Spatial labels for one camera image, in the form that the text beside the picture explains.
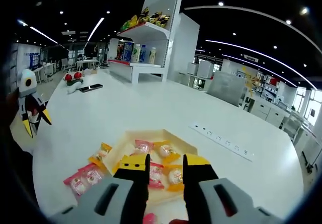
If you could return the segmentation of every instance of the drawer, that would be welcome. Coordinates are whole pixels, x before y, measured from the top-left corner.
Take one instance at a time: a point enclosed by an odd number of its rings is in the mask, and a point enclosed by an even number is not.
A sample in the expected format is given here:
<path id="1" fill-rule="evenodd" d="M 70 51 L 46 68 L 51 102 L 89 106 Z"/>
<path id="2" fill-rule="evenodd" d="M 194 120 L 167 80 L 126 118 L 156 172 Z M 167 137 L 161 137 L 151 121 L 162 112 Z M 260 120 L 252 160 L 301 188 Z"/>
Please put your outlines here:
<path id="1" fill-rule="evenodd" d="M 254 111 L 261 111 L 261 112 L 263 112 L 263 113 L 268 115 L 270 109 L 271 109 L 270 107 L 268 107 L 268 106 L 266 106 L 266 105 L 264 105 L 264 104 L 262 104 L 262 103 L 260 103 L 258 101 L 255 101 L 254 105 L 253 105 L 253 108 L 252 108 L 252 111 L 253 110 Z"/>
<path id="2" fill-rule="evenodd" d="M 284 119 L 284 115 L 278 111 L 275 111 L 273 108 L 270 110 L 266 121 L 273 124 L 276 127 L 279 127 Z"/>
<path id="3" fill-rule="evenodd" d="M 259 118 L 262 118 L 263 120 L 266 121 L 266 118 L 267 118 L 267 114 L 259 111 L 259 110 L 252 110 L 252 114 L 259 117 Z"/>

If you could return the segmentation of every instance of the ceiling light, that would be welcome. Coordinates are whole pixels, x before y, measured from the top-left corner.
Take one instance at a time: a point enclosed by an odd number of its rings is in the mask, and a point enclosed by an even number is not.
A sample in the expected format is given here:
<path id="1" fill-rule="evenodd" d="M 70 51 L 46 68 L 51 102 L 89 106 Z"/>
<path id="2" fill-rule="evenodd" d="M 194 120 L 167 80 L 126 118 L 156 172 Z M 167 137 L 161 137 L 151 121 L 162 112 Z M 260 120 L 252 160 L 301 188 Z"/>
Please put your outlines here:
<path id="1" fill-rule="evenodd" d="M 307 7 L 302 8 L 302 10 L 300 11 L 300 15 L 305 15 L 307 13 L 308 13 L 308 8 Z"/>
<path id="2" fill-rule="evenodd" d="M 93 31 L 91 32 L 90 36 L 89 36 L 89 39 L 87 41 L 89 41 L 92 37 L 92 35 L 94 34 L 95 30 L 99 27 L 99 25 L 102 23 L 102 21 L 104 20 L 104 18 L 101 18 L 99 20 L 99 22 L 96 24 L 95 28 L 93 29 Z"/>
<path id="3" fill-rule="evenodd" d="M 50 39 L 52 42 L 55 42 L 56 44 L 58 44 L 55 40 L 49 38 L 47 35 L 45 35 L 44 33 L 40 32 L 39 30 L 35 29 L 34 27 L 30 27 L 32 30 L 36 31 L 37 33 L 45 36 L 47 39 Z"/>
<path id="4" fill-rule="evenodd" d="M 28 26 L 24 21 L 18 19 L 18 23 L 22 24 L 23 26 Z"/>
<path id="5" fill-rule="evenodd" d="M 231 57 L 231 58 L 234 58 L 234 59 L 238 59 L 238 58 L 235 58 L 235 57 L 232 57 L 232 56 L 229 56 L 229 55 L 225 55 L 225 54 L 223 54 L 223 56 L 227 56 L 227 57 Z M 278 77 L 282 78 L 283 80 L 285 80 L 285 81 L 289 82 L 291 85 L 293 85 L 293 86 L 295 86 L 295 87 L 296 87 L 296 85 L 294 85 L 292 82 L 290 82 L 289 80 L 285 79 L 284 77 L 282 77 L 282 76 L 280 76 L 280 75 L 276 74 L 275 72 L 270 71 L 269 69 L 266 69 L 266 68 L 264 68 L 264 67 L 262 67 L 262 66 L 256 65 L 256 64 L 254 64 L 254 63 L 250 63 L 250 62 L 248 62 L 248 61 L 246 61 L 246 60 L 243 60 L 243 59 L 238 59 L 238 60 L 243 61 L 243 62 L 246 62 L 246 63 L 248 63 L 248 64 L 252 64 L 252 65 L 257 66 L 257 67 L 259 67 L 259 68 L 262 68 L 262 69 L 264 69 L 264 70 L 267 70 L 268 72 L 270 72 L 270 73 L 273 73 L 273 74 L 277 75 Z"/>
<path id="6" fill-rule="evenodd" d="M 255 50 L 252 50 L 252 49 L 248 49 L 248 48 L 245 48 L 245 47 L 241 47 L 239 45 L 234 45 L 234 44 L 229 44 L 229 43 L 224 43 L 224 42 L 220 42 L 220 41 L 214 41 L 214 40 L 206 40 L 206 42 L 212 42 L 212 43 L 219 43 L 219 44 L 225 44 L 225 45 L 230 45 L 230 46 L 234 46 L 234 47 L 237 47 L 237 48 L 241 48 L 241 49 L 245 49 L 245 50 L 249 50 L 251 52 L 254 52 L 254 53 L 257 53 L 257 54 L 260 54 L 262 56 L 265 56 L 267 58 L 270 58 L 274 61 L 276 61 L 277 63 L 280 63 L 281 65 L 289 68 L 290 70 L 292 70 L 293 72 L 295 72 L 296 74 L 298 74 L 300 77 L 302 77 L 305 81 L 307 81 L 315 90 L 317 90 L 317 88 L 315 87 L 315 85 L 313 85 L 307 78 L 305 78 L 303 75 L 301 75 L 299 72 L 297 72 L 296 70 L 294 70 L 293 68 L 289 67 L 287 64 L 283 63 L 283 62 L 280 62 L 279 60 L 277 59 L 274 59 L 273 57 L 270 57 L 268 55 L 265 55 L 263 53 L 260 53 L 258 51 L 255 51 Z"/>

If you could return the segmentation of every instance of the beige tray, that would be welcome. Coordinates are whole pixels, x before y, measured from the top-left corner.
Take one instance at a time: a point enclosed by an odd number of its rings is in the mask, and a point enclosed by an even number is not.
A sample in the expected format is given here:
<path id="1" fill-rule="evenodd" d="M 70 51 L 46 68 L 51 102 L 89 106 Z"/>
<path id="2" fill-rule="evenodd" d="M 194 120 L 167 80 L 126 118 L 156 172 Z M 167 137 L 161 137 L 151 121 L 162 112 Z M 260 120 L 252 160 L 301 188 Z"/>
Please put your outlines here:
<path id="1" fill-rule="evenodd" d="M 172 162 L 171 164 L 182 164 L 183 162 L 183 155 L 186 153 L 197 155 L 197 149 L 194 146 L 191 146 L 187 142 L 183 141 L 182 139 L 176 137 L 175 135 L 171 134 L 170 132 L 162 129 L 162 130 L 148 130 L 148 131 L 126 131 L 124 135 L 117 141 L 115 146 L 112 150 L 108 153 L 108 155 L 103 159 L 103 163 L 112 175 L 113 167 L 116 163 L 124 156 L 130 155 L 135 150 L 134 141 L 136 139 L 146 140 L 146 141 L 164 141 L 170 140 L 171 146 L 173 149 L 181 154 L 180 159 Z M 157 152 L 152 151 L 150 153 L 151 159 L 155 163 L 162 163 L 162 159 L 159 157 Z M 183 198 L 183 191 L 178 192 L 170 192 L 166 189 L 168 188 L 168 179 L 167 176 L 162 176 L 161 179 L 163 185 L 165 186 L 164 189 L 151 189 L 149 188 L 149 200 L 148 204 L 158 204 L 164 201 L 170 201 L 175 198 Z"/>

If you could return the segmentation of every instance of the led strip light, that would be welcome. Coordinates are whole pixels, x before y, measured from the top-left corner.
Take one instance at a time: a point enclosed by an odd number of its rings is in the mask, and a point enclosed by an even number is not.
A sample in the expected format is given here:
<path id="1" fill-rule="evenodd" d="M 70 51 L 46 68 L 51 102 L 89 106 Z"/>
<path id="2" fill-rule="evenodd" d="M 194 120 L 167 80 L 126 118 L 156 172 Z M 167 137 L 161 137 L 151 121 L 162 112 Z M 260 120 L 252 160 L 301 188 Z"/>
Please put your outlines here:
<path id="1" fill-rule="evenodd" d="M 317 90 L 317 88 L 315 87 L 315 85 L 313 85 L 307 78 L 305 78 L 304 76 L 302 76 L 299 72 L 297 72 L 296 70 L 294 70 L 293 68 L 289 67 L 287 64 L 283 63 L 283 62 L 280 62 L 279 60 L 277 59 L 274 59 L 273 57 L 270 57 L 268 55 L 265 55 L 263 53 L 260 53 L 258 51 L 255 51 L 255 50 L 252 50 L 252 49 L 248 49 L 248 48 L 245 48 L 245 47 L 241 47 L 239 45 L 234 45 L 234 44 L 229 44 L 229 43 L 224 43 L 224 42 L 220 42 L 220 41 L 213 41 L 213 40 L 206 40 L 206 42 L 212 42 L 212 43 L 219 43 L 219 44 L 225 44 L 225 45 L 230 45 L 230 46 L 234 46 L 234 47 L 237 47 L 237 48 L 241 48 L 241 49 L 245 49 L 245 50 L 249 50 L 251 52 L 254 52 L 254 53 L 257 53 L 257 54 L 260 54 L 262 56 L 265 56 L 267 58 L 270 58 L 274 61 L 276 61 L 277 63 L 280 63 L 282 64 L 283 66 L 289 68 L 290 70 L 292 70 L 293 72 L 295 72 L 296 74 L 298 74 L 300 77 L 302 77 L 304 80 L 306 80 L 315 90 Z"/>
<path id="2" fill-rule="evenodd" d="M 232 56 L 230 56 L 230 55 L 225 55 L 225 54 L 222 54 L 222 56 L 230 57 L 230 58 L 233 58 L 233 59 L 238 59 L 238 58 L 232 57 Z M 277 75 L 278 77 L 282 78 L 283 80 L 285 80 L 285 81 L 289 82 L 291 85 L 293 85 L 293 86 L 297 87 L 295 84 L 293 84 L 293 83 L 292 83 L 292 82 L 290 82 L 289 80 L 285 79 L 284 77 L 280 76 L 279 74 L 276 74 L 275 72 L 272 72 L 272 71 L 271 71 L 271 70 L 269 70 L 269 69 L 266 69 L 266 68 L 264 68 L 264 67 L 262 67 L 262 66 L 256 65 L 256 64 L 254 64 L 254 63 L 250 63 L 250 62 L 248 62 L 248 61 L 246 61 L 246 60 L 243 60 L 243 59 L 238 59 L 238 60 L 241 60 L 241 61 L 246 62 L 246 63 L 248 63 L 248 64 L 255 65 L 255 66 L 257 66 L 257 67 L 259 67 L 259 68 L 262 68 L 262 69 L 264 69 L 264 70 L 267 70 L 268 72 L 270 72 L 270 73 L 272 73 L 272 74 Z"/>

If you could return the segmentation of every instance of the floor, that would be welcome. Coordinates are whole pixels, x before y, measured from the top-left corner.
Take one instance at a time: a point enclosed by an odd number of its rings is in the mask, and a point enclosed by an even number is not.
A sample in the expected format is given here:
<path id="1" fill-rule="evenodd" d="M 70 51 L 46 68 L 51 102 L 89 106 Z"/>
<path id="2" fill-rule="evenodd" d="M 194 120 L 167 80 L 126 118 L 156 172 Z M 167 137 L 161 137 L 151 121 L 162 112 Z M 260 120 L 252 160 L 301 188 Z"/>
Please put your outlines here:
<path id="1" fill-rule="evenodd" d="M 54 90 L 56 89 L 58 83 L 65 75 L 64 72 L 59 71 L 55 73 L 51 78 L 52 80 L 46 83 L 41 83 L 37 85 L 37 91 L 42 96 L 44 101 L 50 99 L 51 95 L 53 94 Z M 35 147 L 35 139 L 31 138 L 25 130 L 24 125 L 22 124 L 21 118 L 19 114 L 16 115 L 14 121 L 12 122 L 11 132 L 15 141 L 21 146 L 21 148 L 25 151 L 32 153 L 33 148 Z M 308 174 L 305 167 L 305 160 L 303 156 L 299 157 L 300 165 L 302 168 L 302 175 L 303 175 L 303 185 L 304 191 L 306 192 L 309 190 L 310 186 L 315 180 L 316 177 L 316 169 L 313 168 L 312 173 Z"/>

